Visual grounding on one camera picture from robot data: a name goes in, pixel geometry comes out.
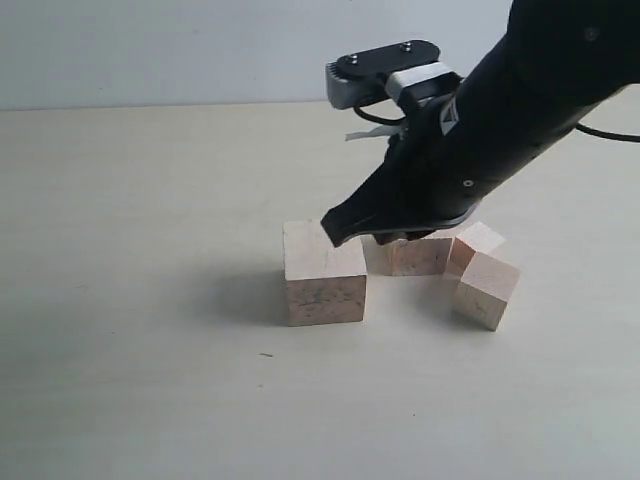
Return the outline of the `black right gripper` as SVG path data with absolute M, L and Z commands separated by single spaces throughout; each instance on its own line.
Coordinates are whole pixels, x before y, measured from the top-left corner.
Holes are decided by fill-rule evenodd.
M 374 235 L 379 246 L 459 224 L 462 217 L 570 131 L 570 102 L 518 74 L 471 75 L 413 126 L 320 224 L 333 247 Z

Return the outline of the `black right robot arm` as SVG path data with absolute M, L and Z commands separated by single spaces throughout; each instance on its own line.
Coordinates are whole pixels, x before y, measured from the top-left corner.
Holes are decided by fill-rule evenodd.
M 639 80 L 635 1 L 516 1 L 504 35 L 466 76 L 424 40 L 327 65 L 327 96 L 364 116 L 401 110 L 381 165 L 321 224 L 340 246 L 415 240 L 460 225 L 492 191 Z

